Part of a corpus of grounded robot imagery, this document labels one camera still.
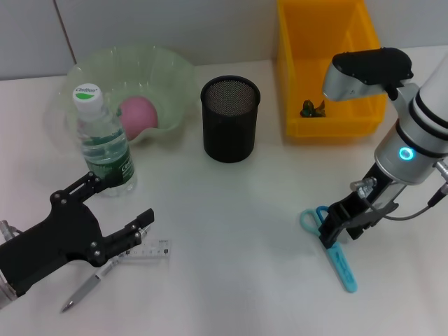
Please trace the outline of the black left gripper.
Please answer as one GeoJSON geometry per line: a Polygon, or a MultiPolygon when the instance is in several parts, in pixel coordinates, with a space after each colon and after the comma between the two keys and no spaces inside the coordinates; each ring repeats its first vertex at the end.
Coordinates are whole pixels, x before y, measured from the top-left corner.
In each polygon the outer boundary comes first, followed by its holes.
{"type": "Polygon", "coordinates": [[[51,210],[45,220],[0,245],[0,272],[18,297],[73,260],[100,267],[142,243],[155,220],[152,209],[103,238],[98,220],[83,204],[91,196],[120,184],[120,173],[101,178],[89,171],[50,196],[51,210]]]}

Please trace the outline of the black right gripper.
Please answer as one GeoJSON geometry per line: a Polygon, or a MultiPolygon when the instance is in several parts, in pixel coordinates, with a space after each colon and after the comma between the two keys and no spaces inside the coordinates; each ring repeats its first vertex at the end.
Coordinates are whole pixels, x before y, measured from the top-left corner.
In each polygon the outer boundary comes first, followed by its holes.
{"type": "MultiPolygon", "coordinates": [[[[375,178],[377,181],[366,197],[372,206],[382,214],[389,214],[398,207],[394,200],[402,192],[401,183],[385,175],[377,164],[372,165],[364,178],[375,178]]],[[[347,231],[350,238],[357,240],[366,229],[374,227],[381,219],[357,192],[351,192],[328,208],[328,215],[319,228],[321,243],[326,249],[331,248],[343,230],[347,231]]]]}

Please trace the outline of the blue teal scissors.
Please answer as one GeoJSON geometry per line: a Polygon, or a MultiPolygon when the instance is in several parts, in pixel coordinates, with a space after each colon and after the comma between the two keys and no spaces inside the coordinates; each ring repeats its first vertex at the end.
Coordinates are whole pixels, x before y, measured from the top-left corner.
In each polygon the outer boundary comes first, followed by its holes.
{"type": "MultiPolygon", "coordinates": [[[[328,212],[327,206],[318,206],[315,209],[305,209],[299,217],[301,227],[318,239],[320,239],[321,236],[319,228],[323,221],[329,217],[329,215],[324,217],[323,212],[328,212]]],[[[325,248],[325,251],[346,292],[355,293],[358,290],[358,283],[342,250],[341,244],[335,242],[330,248],[325,248]]]]}

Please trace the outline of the clear green-label water bottle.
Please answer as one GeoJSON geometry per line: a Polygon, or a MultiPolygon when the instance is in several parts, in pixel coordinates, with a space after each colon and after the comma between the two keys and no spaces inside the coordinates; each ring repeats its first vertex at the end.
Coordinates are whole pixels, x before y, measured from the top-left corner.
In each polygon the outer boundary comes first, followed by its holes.
{"type": "Polygon", "coordinates": [[[137,175],[127,136],[118,116],[105,105],[101,89],[81,84],[72,99],[80,151],[89,170],[107,184],[104,194],[117,197],[132,192],[137,175]]]}

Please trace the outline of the pink peach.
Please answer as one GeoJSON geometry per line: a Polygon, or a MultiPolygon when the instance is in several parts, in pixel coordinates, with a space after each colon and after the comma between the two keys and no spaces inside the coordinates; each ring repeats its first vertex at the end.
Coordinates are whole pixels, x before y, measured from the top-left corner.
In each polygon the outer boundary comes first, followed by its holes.
{"type": "Polygon", "coordinates": [[[158,127],[158,114],[153,103],[142,96],[125,99],[118,109],[118,116],[128,140],[134,140],[144,130],[158,127]]]}

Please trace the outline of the green plastic wrapper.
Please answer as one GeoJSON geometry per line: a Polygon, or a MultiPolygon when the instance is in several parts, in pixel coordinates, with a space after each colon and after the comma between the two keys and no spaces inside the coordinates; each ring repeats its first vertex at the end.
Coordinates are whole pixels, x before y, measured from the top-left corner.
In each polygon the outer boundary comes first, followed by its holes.
{"type": "Polygon", "coordinates": [[[315,107],[311,100],[305,100],[300,111],[302,118],[324,118],[326,117],[325,102],[322,101],[319,106],[315,107]]]}

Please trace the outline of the clear plastic ruler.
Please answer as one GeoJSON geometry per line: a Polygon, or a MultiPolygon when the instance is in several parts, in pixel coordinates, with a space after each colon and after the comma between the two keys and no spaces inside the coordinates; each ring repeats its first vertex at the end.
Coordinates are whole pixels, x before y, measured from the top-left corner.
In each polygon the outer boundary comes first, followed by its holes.
{"type": "Polygon", "coordinates": [[[121,253],[119,258],[126,261],[165,259],[170,256],[171,247],[169,239],[145,239],[140,245],[121,253]]]}

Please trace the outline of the grey white ballpoint pen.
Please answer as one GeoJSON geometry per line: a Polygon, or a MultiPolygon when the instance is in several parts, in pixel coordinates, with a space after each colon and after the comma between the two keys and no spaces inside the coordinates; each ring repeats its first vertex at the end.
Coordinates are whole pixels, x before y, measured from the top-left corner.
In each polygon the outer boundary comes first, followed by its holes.
{"type": "Polygon", "coordinates": [[[138,232],[138,236],[142,240],[141,245],[135,246],[116,257],[112,257],[103,266],[96,269],[94,273],[67,299],[64,306],[60,309],[60,313],[63,314],[77,305],[120,263],[136,260],[150,260],[151,258],[154,258],[155,255],[150,255],[149,252],[151,250],[145,245],[149,227],[150,226],[148,225],[138,232]]]}

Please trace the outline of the black mesh pen holder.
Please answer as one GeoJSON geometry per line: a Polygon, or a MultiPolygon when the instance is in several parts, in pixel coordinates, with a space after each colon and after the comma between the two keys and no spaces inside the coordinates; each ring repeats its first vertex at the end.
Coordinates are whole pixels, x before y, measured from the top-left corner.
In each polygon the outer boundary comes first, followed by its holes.
{"type": "Polygon", "coordinates": [[[210,80],[201,91],[203,146],[224,163],[245,160],[253,151],[260,91],[249,79],[226,75],[210,80]]]}

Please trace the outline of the green wavy fruit plate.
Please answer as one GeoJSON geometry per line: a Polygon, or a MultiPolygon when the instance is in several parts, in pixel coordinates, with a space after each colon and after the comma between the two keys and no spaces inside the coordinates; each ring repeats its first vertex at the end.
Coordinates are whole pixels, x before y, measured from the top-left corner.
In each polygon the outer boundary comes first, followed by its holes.
{"type": "Polygon", "coordinates": [[[75,149],[77,109],[72,93],[86,83],[99,86],[110,111],[117,112],[133,96],[145,97],[155,106],[157,127],[142,131],[132,145],[175,132],[200,94],[194,66],[171,50],[155,45],[98,50],[68,72],[44,113],[45,133],[60,152],[75,149]]]}

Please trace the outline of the yellow plastic bin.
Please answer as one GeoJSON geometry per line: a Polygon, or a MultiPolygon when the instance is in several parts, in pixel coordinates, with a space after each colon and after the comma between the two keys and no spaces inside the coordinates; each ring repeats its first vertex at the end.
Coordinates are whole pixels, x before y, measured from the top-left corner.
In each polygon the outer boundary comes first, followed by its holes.
{"type": "Polygon", "coordinates": [[[276,70],[286,136],[333,144],[374,133],[384,119],[385,94],[343,102],[322,94],[334,55],[380,47],[364,1],[277,0],[277,13],[276,70]],[[324,101],[326,117],[302,118],[305,100],[315,107],[324,101]]]}

